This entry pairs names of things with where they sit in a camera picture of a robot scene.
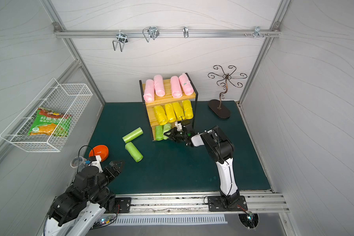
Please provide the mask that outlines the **green trash bag roll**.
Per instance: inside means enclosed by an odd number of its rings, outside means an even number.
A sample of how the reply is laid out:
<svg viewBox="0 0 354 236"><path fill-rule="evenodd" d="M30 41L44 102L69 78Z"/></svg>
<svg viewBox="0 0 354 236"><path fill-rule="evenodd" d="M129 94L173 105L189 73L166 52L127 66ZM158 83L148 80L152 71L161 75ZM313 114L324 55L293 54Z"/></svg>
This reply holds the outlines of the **green trash bag roll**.
<svg viewBox="0 0 354 236"><path fill-rule="evenodd" d="M170 123L167 123L163 126L163 133L169 132L172 129L172 125ZM167 136L163 135L163 139L167 140L169 139Z"/></svg>
<svg viewBox="0 0 354 236"><path fill-rule="evenodd" d="M125 149L129 152L135 162L140 162L143 159L143 155L132 142L127 143Z"/></svg>
<svg viewBox="0 0 354 236"><path fill-rule="evenodd" d="M158 125L155 127L155 139L157 141L163 140L163 126Z"/></svg>
<svg viewBox="0 0 354 236"><path fill-rule="evenodd" d="M123 136L123 141L127 144L131 141L133 141L134 139L138 138L139 136L141 136L143 134L143 130L141 127L133 130L132 132L130 132L129 134Z"/></svg>

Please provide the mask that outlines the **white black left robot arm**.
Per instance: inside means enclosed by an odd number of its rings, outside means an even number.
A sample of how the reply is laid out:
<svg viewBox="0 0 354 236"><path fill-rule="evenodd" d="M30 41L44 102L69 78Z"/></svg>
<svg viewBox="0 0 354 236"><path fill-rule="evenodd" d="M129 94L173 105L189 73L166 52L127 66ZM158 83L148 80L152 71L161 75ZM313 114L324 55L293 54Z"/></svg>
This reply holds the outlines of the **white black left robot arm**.
<svg viewBox="0 0 354 236"><path fill-rule="evenodd" d="M54 199L43 235L84 236L113 224L119 214L129 213L131 198L118 198L108 187L123 167L122 161L112 161L102 170L91 164L78 172L71 186Z"/></svg>

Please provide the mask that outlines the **yellow trash bag roll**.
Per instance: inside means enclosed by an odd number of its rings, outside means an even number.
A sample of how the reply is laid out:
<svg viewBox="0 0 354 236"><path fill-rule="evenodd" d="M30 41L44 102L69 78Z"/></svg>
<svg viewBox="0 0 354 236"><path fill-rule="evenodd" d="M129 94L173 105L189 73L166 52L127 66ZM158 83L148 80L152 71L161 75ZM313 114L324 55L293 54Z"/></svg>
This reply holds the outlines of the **yellow trash bag roll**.
<svg viewBox="0 0 354 236"><path fill-rule="evenodd" d="M190 100L183 100L182 101L183 105L183 111L184 111L184 116L187 120L191 120L194 117L193 113L193 108Z"/></svg>
<svg viewBox="0 0 354 236"><path fill-rule="evenodd" d="M168 118L166 116L165 110L161 105L157 105L153 108L155 117L159 125L165 125L168 123Z"/></svg>
<svg viewBox="0 0 354 236"><path fill-rule="evenodd" d="M165 112L168 119L168 123L174 123L177 120L172 103L165 104Z"/></svg>
<svg viewBox="0 0 354 236"><path fill-rule="evenodd" d="M185 120L185 115L184 115L184 111L183 108L181 107L179 102L173 102L172 103L177 121L183 121Z"/></svg>

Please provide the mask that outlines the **pink trash bag roll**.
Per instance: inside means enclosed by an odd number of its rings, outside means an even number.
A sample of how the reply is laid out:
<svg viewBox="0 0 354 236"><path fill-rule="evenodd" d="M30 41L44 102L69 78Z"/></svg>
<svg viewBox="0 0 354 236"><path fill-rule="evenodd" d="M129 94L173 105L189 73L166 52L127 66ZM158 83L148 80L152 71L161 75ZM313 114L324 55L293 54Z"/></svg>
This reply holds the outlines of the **pink trash bag roll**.
<svg viewBox="0 0 354 236"><path fill-rule="evenodd" d="M153 78L153 81L154 81L155 94L158 97L164 97L165 96L165 88L164 88L163 77L161 75L155 75Z"/></svg>
<svg viewBox="0 0 354 236"><path fill-rule="evenodd" d="M143 98L146 103L154 102L154 80L146 80Z"/></svg>
<svg viewBox="0 0 354 236"><path fill-rule="evenodd" d="M179 76L179 82L185 95L192 95L194 93L194 88L186 73Z"/></svg>
<svg viewBox="0 0 354 236"><path fill-rule="evenodd" d="M181 98L183 93L178 76L172 76L170 79L171 94L173 98Z"/></svg>

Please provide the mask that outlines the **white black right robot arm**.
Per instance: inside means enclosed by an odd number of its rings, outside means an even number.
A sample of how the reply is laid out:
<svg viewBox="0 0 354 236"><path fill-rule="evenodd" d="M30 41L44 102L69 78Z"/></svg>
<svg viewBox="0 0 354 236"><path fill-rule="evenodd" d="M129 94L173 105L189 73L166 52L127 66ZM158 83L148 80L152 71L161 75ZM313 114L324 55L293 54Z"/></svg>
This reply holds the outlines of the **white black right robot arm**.
<svg viewBox="0 0 354 236"><path fill-rule="evenodd" d="M191 147L204 146L215 162L220 179L220 196L228 206L235 204L240 199L240 191L235 181L233 160L234 145L223 132L215 126L203 133L189 132L186 128L178 130L173 128L163 133L174 142L184 142Z"/></svg>

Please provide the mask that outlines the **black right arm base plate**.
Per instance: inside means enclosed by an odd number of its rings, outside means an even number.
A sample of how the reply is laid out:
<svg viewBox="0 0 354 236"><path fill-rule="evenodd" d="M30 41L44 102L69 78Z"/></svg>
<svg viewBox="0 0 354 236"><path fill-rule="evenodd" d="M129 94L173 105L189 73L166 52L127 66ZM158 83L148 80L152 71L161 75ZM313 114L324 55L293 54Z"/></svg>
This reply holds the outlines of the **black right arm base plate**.
<svg viewBox="0 0 354 236"><path fill-rule="evenodd" d="M223 196L208 196L204 203L208 205L210 212L248 211L245 197L239 194L234 194L228 199Z"/></svg>

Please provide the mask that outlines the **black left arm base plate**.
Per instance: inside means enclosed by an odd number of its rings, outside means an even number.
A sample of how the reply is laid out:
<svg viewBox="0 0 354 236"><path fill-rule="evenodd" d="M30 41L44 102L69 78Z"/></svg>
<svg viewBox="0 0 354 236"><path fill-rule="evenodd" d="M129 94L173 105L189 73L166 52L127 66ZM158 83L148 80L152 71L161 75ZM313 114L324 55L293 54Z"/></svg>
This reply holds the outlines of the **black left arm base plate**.
<svg viewBox="0 0 354 236"><path fill-rule="evenodd" d="M130 197L112 198L105 207L105 213L129 213L131 201Z"/></svg>

